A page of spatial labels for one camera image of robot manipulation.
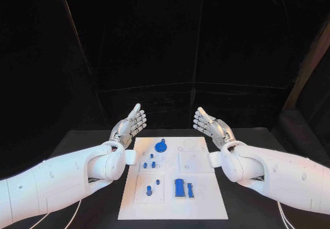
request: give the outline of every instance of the blue component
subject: blue component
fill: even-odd
[[[184,179],[176,179],[176,197],[187,197]]]
[[[192,183],[188,183],[188,195],[189,195],[189,198],[194,198],[195,197]]]
[[[152,192],[152,186],[148,186],[148,196],[151,197],[152,194],[153,194],[153,192]]]
[[[159,153],[165,152],[168,149],[168,145],[166,145],[166,140],[162,139],[162,142],[159,142],[155,146],[155,149]]]

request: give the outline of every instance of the white board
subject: white board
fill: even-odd
[[[205,138],[165,137],[168,150],[159,153],[155,145],[162,139],[136,138],[138,165],[129,170],[119,219],[228,219]],[[175,194],[176,179],[185,181],[187,197],[181,199]],[[194,185],[195,198],[189,198],[188,183]]]

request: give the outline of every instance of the white robotic arm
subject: white robotic arm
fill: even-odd
[[[136,165],[136,151],[126,148],[148,125],[140,107],[116,125],[110,141],[44,161],[0,181],[0,228],[78,202],[122,177],[126,164]]]
[[[330,214],[329,168],[302,156],[237,141],[230,126],[202,107],[195,129],[214,138],[221,151],[210,154],[211,166],[223,166],[233,182],[295,208]]]

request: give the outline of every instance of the black table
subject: black table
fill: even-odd
[[[70,131],[51,157],[100,145],[109,140],[112,131]],[[236,137],[251,146],[285,151],[277,139],[266,128],[234,129]],[[194,129],[143,130],[138,137],[204,136]],[[210,151],[218,151],[213,139],[207,137]],[[81,207],[71,223],[71,229],[285,229],[277,202],[250,188],[233,183],[221,168],[215,169],[228,220],[117,220],[125,193],[129,166],[122,178],[110,186],[83,199]],[[78,204],[53,212],[35,229],[64,229]],[[330,215],[299,210],[283,205],[286,216],[296,229],[330,228]],[[42,216],[32,217],[11,225],[8,229],[31,228]]]

